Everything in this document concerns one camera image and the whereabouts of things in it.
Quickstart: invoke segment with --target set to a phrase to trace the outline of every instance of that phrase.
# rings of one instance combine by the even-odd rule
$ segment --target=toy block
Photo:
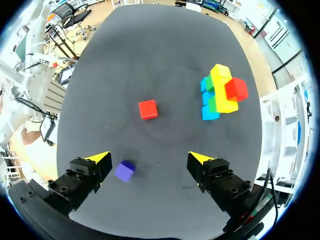
[[[216,96],[212,96],[209,99],[209,111],[210,113],[217,113],[217,103],[216,103]]]
[[[218,113],[229,114],[239,109],[236,101],[230,101],[227,99],[225,86],[217,84],[215,89],[215,106]]]
[[[139,102],[140,116],[143,120],[158,117],[158,110],[155,100]]]
[[[202,93],[202,105],[208,105],[209,104],[209,99],[212,98],[215,95],[213,91],[205,91]]]
[[[207,77],[204,77],[200,82],[200,87],[201,87],[202,93],[204,93],[207,90],[206,80],[207,80]]]
[[[226,84],[232,78],[230,69],[227,66],[216,64],[210,71],[213,85]]]
[[[115,169],[114,175],[127,183],[134,174],[135,169],[136,166],[134,166],[131,162],[125,160],[122,161]]]
[[[237,77],[225,84],[225,92],[226,98],[233,102],[241,102],[249,97],[246,82]]]
[[[209,105],[205,105],[201,108],[202,111],[202,120],[216,120],[220,118],[220,113],[210,112]]]
[[[206,90],[214,91],[214,82],[212,81],[211,75],[209,74],[205,79]]]

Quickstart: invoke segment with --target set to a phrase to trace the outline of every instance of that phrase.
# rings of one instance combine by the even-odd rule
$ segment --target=black chair
[[[75,15],[75,13],[79,11],[82,7],[85,7],[84,12],[81,12]],[[62,19],[61,24],[64,29],[67,29],[75,24],[78,24],[78,27],[80,28],[80,30],[77,31],[76,34],[73,36],[73,40],[75,40],[76,36],[78,35],[82,35],[83,40],[86,40],[87,39],[86,32],[97,30],[95,26],[88,25],[88,26],[82,27],[80,25],[80,23],[92,12],[92,10],[90,9],[87,10],[88,7],[89,7],[88,4],[84,4],[74,9],[72,5],[65,2],[60,6],[58,6],[52,12],[54,14],[57,14]]]

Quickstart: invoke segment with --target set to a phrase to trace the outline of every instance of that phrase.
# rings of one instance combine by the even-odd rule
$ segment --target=wooden floor
[[[174,0],[144,1],[144,3],[147,4],[151,4],[153,2],[171,6],[175,5]],[[89,9],[92,10],[92,13],[83,21],[81,24],[82,26],[91,25],[99,28],[100,24],[113,11],[110,1],[108,3],[103,1],[99,4],[94,4],[90,6]],[[249,61],[259,97],[261,98],[275,91],[275,81],[265,56],[259,49],[257,42],[244,31],[244,28],[241,26],[241,24],[229,17],[226,17],[222,14],[217,14],[206,8],[202,8],[202,13],[207,13],[213,18],[225,22],[230,27]],[[72,36],[76,31],[77,29],[68,32],[66,34],[67,37]],[[82,53],[92,34],[94,34],[93,31],[88,34],[87,40],[83,40],[80,36],[77,38],[76,43],[74,44],[75,53],[78,55]],[[62,53],[59,52],[59,50],[55,50],[55,52],[51,52],[50,54],[62,56]],[[36,131],[39,130],[40,125],[38,123],[27,122],[26,126],[28,131]],[[18,130],[10,141],[12,151],[15,151],[16,155],[21,157],[24,161],[29,162],[33,166],[34,170],[46,181],[49,179],[57,179],[57,146],[48,146],[42,141],[41,138],[30,145],[24,146],[20,137],[20,132],[21,131]]]

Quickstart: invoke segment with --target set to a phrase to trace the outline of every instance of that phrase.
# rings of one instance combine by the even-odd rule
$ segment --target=white cabinet
[[[260,106],[262,146],[254,183],[263,186],[267,169],[271,168],[275,190],[293,194],[304,169],[309,138],[302,80],[262,97]]]

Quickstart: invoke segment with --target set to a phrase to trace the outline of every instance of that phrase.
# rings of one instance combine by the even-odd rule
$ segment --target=green cube
[[[209,99],[209,111],[210,113],[217,113],[216,96]]]
[[[214,82],[212,81],[211,75],[209,74],[205,79],[206,90],[214,91]]]

